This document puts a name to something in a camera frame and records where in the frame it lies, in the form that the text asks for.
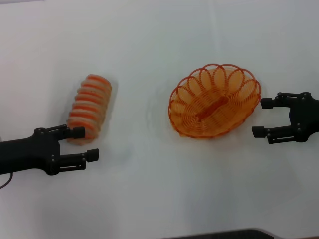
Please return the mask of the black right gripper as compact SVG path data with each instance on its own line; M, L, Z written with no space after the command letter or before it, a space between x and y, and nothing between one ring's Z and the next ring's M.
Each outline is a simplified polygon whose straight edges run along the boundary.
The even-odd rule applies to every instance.
M290 108L289 118L291 125L282 127L253 126L255 138L266 138L269 144L284 142L306 142L308 138L319 131L319 101L309 92L300 94L277 93L272 98L262 98L263 109L274 107Z

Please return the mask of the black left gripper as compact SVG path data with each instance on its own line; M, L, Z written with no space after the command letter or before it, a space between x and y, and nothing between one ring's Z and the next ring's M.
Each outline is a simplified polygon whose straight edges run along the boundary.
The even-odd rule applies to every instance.
M85 170L87 163L99 160L99 149L60 156L59 144L59 140L84 137L84 127L70 128L68 125L59 125L47 130L39 128L27 138L1 142L0 173L3 175L29 169L40 169L53 176L59 172Z

